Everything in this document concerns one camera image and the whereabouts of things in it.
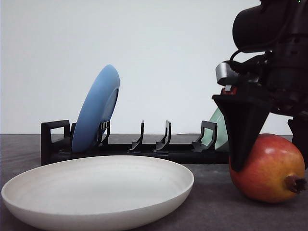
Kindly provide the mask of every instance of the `white background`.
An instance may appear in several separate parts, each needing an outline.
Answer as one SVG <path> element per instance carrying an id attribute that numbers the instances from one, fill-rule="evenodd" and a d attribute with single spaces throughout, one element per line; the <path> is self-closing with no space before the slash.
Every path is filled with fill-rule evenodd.
<path id="1" fill-rule="evenodd" d="M 76 122 L 107 65 L 121 86 L 113 134 L 198 133 L 219 94 L 215 68 L 236 51 L 232 24 L 258 0 L 2 0 L 1 134 Z M 253 55 L 239 55 L 244 61 Z M 270 115 L 262 132 L 291 134 Z"/>

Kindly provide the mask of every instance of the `gray table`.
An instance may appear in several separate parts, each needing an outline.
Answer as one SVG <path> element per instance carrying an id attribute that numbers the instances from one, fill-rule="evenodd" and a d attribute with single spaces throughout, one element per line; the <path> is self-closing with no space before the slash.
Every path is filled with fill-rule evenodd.
<path id="1" fill-rule="evenodd" d="M 138 136 L 112 135 L 113 142 L 130 143 Z M 145 142 L 160 136 L 146 136 Z M 177 135 L 185 143 L 197 135 Z M 12 177 L 40 165 L 39 135 L 1 135 L 1 188 Z M 242 196 L 229 177 L 227 165 L 186 165 L 195 176 L 187 200 L 168 216 L 134 231 L 304 231 L 308 230 L 308 192 L 279 205 Z M 2 203 L 1 231 L 38 230 L 16 219 Z"/>

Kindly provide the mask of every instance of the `black dish rack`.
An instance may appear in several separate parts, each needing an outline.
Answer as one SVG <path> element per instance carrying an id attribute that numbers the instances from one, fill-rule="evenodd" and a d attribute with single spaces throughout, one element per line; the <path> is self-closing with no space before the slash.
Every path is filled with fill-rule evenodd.
<path id="1" fill-rule="evenodd" d="M 69 120 L 53 121 L 41 124 L 41 165 L 56 163 L 64 160 L 71 160 L 92 156 L 107 155 L 137 155 L 162 158 L 179 164 L 226 164 L 229 160 L 228 152 L 215 151 L 217 140 L 217 124 L 202 121 L 201 134 L 196 141 L 187 144 L 170 143 L 171 122 L 166 121 L 165 134 L 156 143 L 142 143 L 144 132 L 144 121 L 141 123 L 141 134 L 138 140 L 132 144 L 112 144 L 109 142 L 110 121 L 99 125 L 97 141 L 95 145 L 82 153 L 72 152 L 72 137 L 76 123 L 70 126 Z M 62 139 L 52 141 L 51 130 L 64 128 Z M 201 143 L 205 129 L 212 130 L 212 140 L 209 145 Z"/>

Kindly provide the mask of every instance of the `blue plate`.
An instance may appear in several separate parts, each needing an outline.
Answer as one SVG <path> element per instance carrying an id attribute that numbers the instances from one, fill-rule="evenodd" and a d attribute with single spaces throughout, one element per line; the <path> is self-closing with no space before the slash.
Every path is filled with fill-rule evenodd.
<path id="1" fill-rule="evenodd" d="M 96 143 L 100 123 L 111 119 L 119 88 L 118 72 L 107 65 L 96 77 L 82 105 L 73 135 L 73 152 L 84 152 Z"/>

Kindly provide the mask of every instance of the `red fruit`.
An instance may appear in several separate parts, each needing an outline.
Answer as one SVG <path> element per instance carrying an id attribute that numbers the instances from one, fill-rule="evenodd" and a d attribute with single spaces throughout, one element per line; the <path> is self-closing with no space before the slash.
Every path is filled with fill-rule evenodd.
<path id="1" fill-rule="evenodd" d="M 301 152 L 277 135 L 259 135 L 243 169 L 235 172 L 230 164 L 229 169 L 234 185 L 251 199 L 277 203 L 305 189 Z"/>

